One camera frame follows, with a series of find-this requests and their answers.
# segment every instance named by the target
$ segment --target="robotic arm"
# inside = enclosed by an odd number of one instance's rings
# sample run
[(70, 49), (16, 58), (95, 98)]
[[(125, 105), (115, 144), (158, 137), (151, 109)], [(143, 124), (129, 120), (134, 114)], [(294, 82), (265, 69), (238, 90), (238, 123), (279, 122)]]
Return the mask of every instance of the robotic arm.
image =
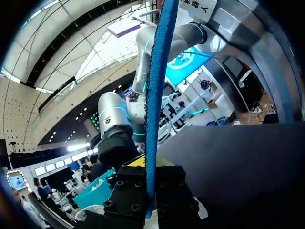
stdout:
[[(132, 89), (140, 93), (137, 102), (124, 101), (113, 92), (103, 94), (98, 103), (102, 140), (99, 143), (100, 161), (119, 169), (139, 155), (134, 141), (144, 141), (145, 97), (144, 86), (149, 71), (156, 27), (147, 26), (137, 35), (138, 66)], [(191, 22), (175, 29), (168, 62), (184, 50), (205, 43), (205, 30), (200, 23)]]
[[(138, 66), (132, 89), (138, 93), (143, 92), (146, 83), (156, 29), (154, 26), (147, 26), (139, 31), (136, 38), (139, 50)], [(186, 49), (197, 44), (203, 44), (206, 40), (206, 32), (200, 23), (191, 22), (177, 27), (174, 30), (168, 62), (172, 61)]]

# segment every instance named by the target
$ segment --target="black metal block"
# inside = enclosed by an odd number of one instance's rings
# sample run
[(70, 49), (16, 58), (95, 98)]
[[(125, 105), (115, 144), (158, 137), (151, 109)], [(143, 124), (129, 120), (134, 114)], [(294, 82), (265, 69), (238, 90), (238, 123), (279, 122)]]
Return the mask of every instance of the black metal block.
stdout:
[(185, 228), (199, 222), (198, 202), (185, 183), (181, 166), (157, 167), (156, 197), (160, 229)]
[(145, 168), (123, 166), (115, 180), (113, 192), (104, 202), (105, 215), (136, 220), (143, 226), (147, 206)]

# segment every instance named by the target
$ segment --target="white sign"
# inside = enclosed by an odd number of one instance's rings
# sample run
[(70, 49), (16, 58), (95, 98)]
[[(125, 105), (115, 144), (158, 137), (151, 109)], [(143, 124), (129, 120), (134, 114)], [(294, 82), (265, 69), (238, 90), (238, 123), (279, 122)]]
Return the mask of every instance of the white sign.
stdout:
[(190, 17), (200, 18), (207, 23), (215, 9), (217, 0), (179, 0), (180, 7), (189, 12)]

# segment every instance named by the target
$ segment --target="blue screen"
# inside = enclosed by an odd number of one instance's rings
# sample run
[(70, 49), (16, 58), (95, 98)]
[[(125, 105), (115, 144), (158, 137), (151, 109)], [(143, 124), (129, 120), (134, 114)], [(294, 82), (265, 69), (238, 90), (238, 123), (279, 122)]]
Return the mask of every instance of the blue screen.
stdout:
[[(185, 51), (205, 54), (195, 47), (191, 47)], [(167, 64), (166, 77), (176, 87), (209, 59), (209, 57), (200, 56), (193, 53), (182, 53)]]
[(80, 165), (77, 163), (77, 161), (73, 162), (72, 164), (69, 164), (69, 168), (71, 170), (77, 170), (80, 168)]

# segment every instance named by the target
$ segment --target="display screen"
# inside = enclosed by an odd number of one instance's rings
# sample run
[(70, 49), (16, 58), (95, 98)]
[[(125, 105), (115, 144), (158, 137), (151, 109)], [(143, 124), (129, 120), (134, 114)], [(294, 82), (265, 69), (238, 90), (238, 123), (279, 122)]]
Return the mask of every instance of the display screen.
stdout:
[(185, 52), (188, 53), (181, 53), (167, 64), (166, 77), (175, 87), (207, 62), (210, 59), (209, 56), (212, 57), (212, 55), (200, 52), (195, 47), (191, 47)]
[(72, 164), (69, 165), (69, 168), (71, 170), (77, 170), (80, 168), (80, 165), (77, 163), (77, 161), (73, 162)]
[(19, 190), (22, 190), (22, 189), (25, 189), (26, 186), (25, 186), (25, 183), (23, 181), (23, 178), (22, 176), (13, 176), (13, 177), (9, 177), (9, 180), (10, 180), (10, 184), (11, 186), (16, 190), (16, 191), (19, 191)]

